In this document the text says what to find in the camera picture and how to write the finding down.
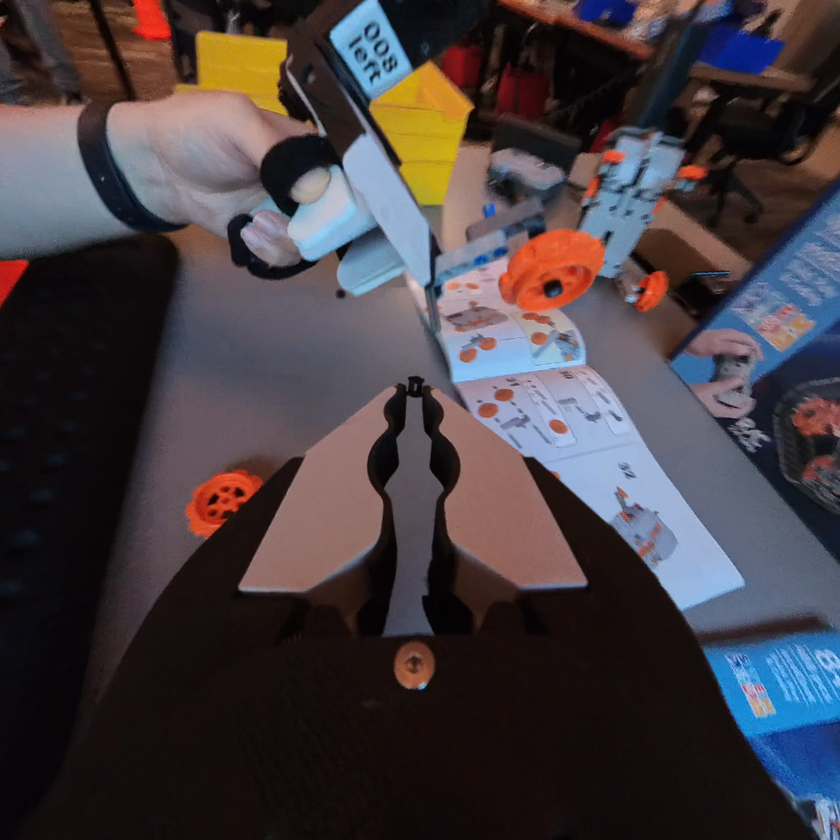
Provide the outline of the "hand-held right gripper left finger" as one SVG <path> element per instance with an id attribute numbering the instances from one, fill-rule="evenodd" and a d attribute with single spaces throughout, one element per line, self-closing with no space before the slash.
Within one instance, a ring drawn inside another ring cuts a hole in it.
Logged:
<path id="1" fill-rule="evenodd" d="M 306 452 L 238 590 L 336 609 L 380 636 L 396 576 L 392 502 L 400 388 L 385 388 Z"/>

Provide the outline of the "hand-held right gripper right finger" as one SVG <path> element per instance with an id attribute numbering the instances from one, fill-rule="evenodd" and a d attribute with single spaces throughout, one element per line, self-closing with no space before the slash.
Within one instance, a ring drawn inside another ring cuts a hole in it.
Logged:
<path id="1" fill-rule="evenodd" d="M 475 632 L 498 603 L 587 586 L 514 447 L 431 386 L 425 387 L 425 432 L 440 489 L 425 594 L 435 635 Z"/>

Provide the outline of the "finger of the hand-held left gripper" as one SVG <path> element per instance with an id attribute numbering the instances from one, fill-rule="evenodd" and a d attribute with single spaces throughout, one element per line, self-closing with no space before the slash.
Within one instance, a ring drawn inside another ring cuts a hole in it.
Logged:
<path id="1" fill-rule="evenodd" d="M 437 298 L 437 238 L 381 141 L 358 137 L 344 153 L 343 173 L 374 219 L 374 229 L 353 241 L 339 262 L 339 286 L 359 297 L 408 273 Z"/>

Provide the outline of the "grey perforated beam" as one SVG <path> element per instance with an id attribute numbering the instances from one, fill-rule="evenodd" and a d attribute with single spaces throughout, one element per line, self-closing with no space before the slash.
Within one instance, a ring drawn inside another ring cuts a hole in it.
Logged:
<path id="1" fill-rule="evenodd" d="M 514 312 L 502 299 L 501 276 L 516 251 L 545 230 L 543 205 L 532 198 L 469 225 L 458 247 L 445 250 L 431 234 L 430 284 L 416 291 L 426 334 L 472 333 Z"/>

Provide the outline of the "orange gear wheel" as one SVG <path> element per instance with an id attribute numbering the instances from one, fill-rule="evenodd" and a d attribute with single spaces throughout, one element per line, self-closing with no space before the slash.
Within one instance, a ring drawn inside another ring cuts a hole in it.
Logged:
<path id="1" fill-rule="evenodd" d="M 527 312 L 563 308 L 591 288 L 604 262 L 599 238 L 567 228 L 540 234 L 509 259 L 498 283 L 501 299 Z"/>
<path id="2" fill-rule="evenodd" d="M 245 469 L 216 473 L 193 491 L 185 508 L 189 530 L 208 539 L 262 487 L 263 481 Z"/>

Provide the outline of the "person's left hand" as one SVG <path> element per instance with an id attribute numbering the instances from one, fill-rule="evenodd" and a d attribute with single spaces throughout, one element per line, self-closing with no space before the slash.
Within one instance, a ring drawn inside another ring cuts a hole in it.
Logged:
<path id="1" fill-rule="evenodd" d="M 278 143 L 313 135 L 309 126 L 226 91 L 120 103 L 107 125 L 117 166 L 153 215 L 223 237 L 235 217 L 251 214 L 242 235 L 256 257 L 277 267 L 300 261 L 287 220 L 257 211 L 267 199 L 259 170 Z"/>

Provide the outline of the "yellow storage bin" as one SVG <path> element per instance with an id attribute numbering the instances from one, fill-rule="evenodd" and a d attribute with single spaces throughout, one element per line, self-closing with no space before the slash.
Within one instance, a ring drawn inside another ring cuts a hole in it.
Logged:
<path id="1" fill-rule="evenodd" d="M 282 39 L 202 31 L 196 36 L 197 83 L 179 83 L 173 92 L 241 93 L 259 108 L 285 116 L 278 85 L 286 57 Z M 400 159 L 402 177 L 420 205 L 445 203 L 472 110 L 471 101 L 433 62 L 372 102 L 371 116 Z"/>

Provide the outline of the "white instruction booklet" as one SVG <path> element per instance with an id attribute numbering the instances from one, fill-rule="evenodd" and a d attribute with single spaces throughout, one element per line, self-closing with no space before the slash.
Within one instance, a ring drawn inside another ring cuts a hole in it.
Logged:
<path id="1" fill-rule="evenodd" d="M 560 309 L 506 303 L 501 257 L 445 276 L 437 341 L 478 423 L 536 459 L 609 524 L 685 610 L 745 585 L 653 457 Z"/>

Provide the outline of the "red storage crate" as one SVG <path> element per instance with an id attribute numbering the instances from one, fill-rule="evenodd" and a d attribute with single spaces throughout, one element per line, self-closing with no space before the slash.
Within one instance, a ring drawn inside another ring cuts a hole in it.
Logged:
<path id="1" fill-rule="evenodd" d="M 547 74 L 516 68 L 508 62 L 500 76 L 495 113 L 539 120 L 546 111 L 549 94 L 550 77 Z"/>
<path id="2" fill-rule="evenodd" d="M 457 88 L 478 93 L 485 73 L 485 58 L 482 44 L 457 43 L 444 53 L 442 70 Z"/>

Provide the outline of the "grey battery box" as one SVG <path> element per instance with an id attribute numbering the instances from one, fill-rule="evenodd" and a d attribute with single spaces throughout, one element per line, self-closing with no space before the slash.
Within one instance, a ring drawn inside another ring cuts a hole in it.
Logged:
<path id="1" fill-rule="evenodd" d="M 566 179 L 563 168 L 524 150 L 506 148 L 490 153 L 489 189 L 511 203 L 531 198 L 550 203 L 562 193 Z"/>

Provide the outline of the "black case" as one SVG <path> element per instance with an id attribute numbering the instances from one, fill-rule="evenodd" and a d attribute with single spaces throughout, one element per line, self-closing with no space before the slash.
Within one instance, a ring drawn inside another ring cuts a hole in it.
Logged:
<path id="1" fill-rule="evenodd" d="M 546 161 L 574 160 L 581 152 L 581 141 L 548 125 L 507 113 L 497 120 L 490 148 L 493 152 L 519 149 Z"/>

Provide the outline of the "wooden back table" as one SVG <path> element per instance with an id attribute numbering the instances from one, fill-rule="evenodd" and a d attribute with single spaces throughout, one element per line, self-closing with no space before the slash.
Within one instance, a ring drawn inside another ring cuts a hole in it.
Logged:
<path id="1" fill-rule="evenodd" d="M 617 49 L 636 61 L 646 62 L 654 54 L 652 47 L 639 44 L 624 35 L 607 30 L 594 23 L 580 20 L 569 7 L 561 2 L 499 1 L 496 4 L 531 22 L 562 28 L 594 40 L 604 46 Z M 815 82 L 811 77 L 788 72 L 775 66 L 759 74 L 722 70 L 703 62 L 696 63 L 689 72 L 689 78 L 706 84 L 719 82 L 723 85 L 741 88 L 804 93 L 812 89 Z"/>

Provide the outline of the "blue robot kit box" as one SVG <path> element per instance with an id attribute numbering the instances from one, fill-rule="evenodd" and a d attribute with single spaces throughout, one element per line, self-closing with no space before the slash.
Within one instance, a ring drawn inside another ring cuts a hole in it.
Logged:
<path id="1" fill-rule="evenodd" d="M 700 319 L 669 364 L 838 560 L 838 180 Z"/>

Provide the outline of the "blue booklet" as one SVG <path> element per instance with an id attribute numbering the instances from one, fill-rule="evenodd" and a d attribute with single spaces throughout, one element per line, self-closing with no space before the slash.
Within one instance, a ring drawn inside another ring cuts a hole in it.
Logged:
<path id="1" fill-rule="evenodd" d="M 839 633 L 703 649 L 731 715 L 815 838 L 839 838 Z"/>

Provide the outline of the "black office chair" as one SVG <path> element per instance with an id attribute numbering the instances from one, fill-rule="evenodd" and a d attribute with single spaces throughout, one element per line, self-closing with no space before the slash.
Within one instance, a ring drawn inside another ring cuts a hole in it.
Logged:
<path id="1" fill-rule="evenodd" d="M 704 184 L 716 198 L 710 228 L 719 225 L 727 199 L 740 196 L 748 205 L 743 220 L 757 223 L 764 213 L 760 199 L 736 175 L 745 161 L 771 161 L 787 167 L 804 162 L 815 150 L 839 104 L 839 79 L 816 81 L 805 92 L 792 92 L 783 101 L 758 87 L 714 82 L 717 98 L 690 135 L 686 152 L 696 158 L 703 146 L 717 139 Z"/>

